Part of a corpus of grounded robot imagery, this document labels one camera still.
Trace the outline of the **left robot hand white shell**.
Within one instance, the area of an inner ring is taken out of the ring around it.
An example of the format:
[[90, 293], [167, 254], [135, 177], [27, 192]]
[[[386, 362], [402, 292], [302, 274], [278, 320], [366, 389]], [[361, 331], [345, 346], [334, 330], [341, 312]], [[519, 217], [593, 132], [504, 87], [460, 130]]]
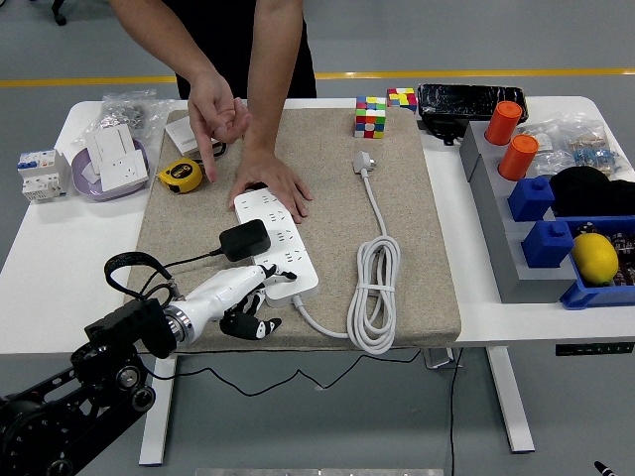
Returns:
[[222, 270], [199, 285], [186, 297], [173, 300], [165, 309], [183, 330], [181, 342], [194, 343], [209, 321], [221, 320], [225, 313], [252, 292], [263, 289], [272, 276], [294, 282], [297, 275], [277, 265], [243, 266]]

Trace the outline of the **person's right hand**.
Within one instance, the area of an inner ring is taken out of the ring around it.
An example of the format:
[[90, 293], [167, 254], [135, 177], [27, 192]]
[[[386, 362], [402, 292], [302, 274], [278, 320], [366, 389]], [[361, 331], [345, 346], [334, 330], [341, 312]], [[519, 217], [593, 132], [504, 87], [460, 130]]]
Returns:
[[227, 81], [217, 72], [197, 73], [189, 83], [190, 127], [206, 177], [215, 182], [217, 171], [212, 140], [234, 143], [247, 131], [251, 114], [240, 98], [232, 96]]

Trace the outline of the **person's left hand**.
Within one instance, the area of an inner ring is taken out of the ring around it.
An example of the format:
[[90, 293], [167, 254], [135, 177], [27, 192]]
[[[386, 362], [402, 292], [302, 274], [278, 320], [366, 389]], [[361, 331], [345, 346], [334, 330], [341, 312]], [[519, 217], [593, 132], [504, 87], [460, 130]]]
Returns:
[[234, 207], [234, 198], [251, 185], [263, 183], [291, 213], [297, 224], [309, 215], [305, 205], [313, 196], [305, 182], [275, 154], [266, 149], [244, 148], [228, 196], [228, 206]]

